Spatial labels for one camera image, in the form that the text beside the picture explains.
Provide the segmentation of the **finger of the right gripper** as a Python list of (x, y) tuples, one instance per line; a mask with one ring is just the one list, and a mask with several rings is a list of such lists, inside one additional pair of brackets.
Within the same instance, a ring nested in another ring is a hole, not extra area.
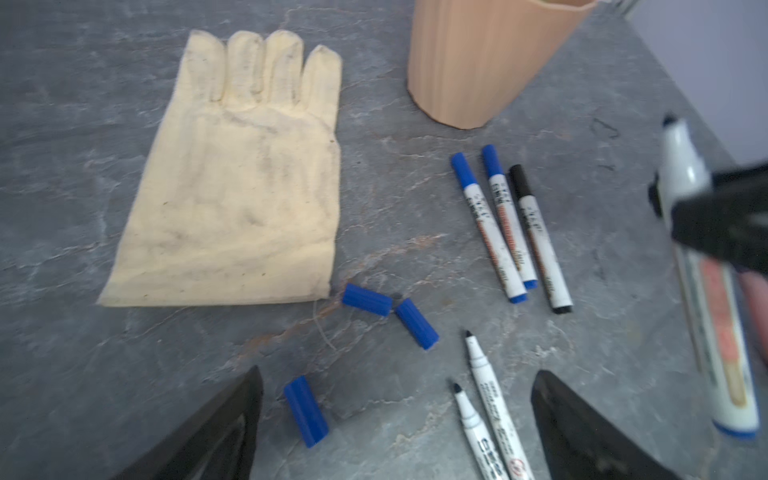
[(767, 165), (716, 172), (713, 188), (671, 209), (671, 239), (715, 259), (767, 273)]

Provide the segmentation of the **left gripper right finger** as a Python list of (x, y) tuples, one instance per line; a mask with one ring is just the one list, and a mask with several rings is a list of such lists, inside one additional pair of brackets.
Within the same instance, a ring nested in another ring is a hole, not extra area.
[(678, 478), (551, 371), (537, 372), (530, 400), (552, 479)]

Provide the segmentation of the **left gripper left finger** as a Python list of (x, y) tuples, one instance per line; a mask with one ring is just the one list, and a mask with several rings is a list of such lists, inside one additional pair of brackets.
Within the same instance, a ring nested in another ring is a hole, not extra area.
[(248, 479), (263, 400), (258, 367), (238, 376), (117, 479)]

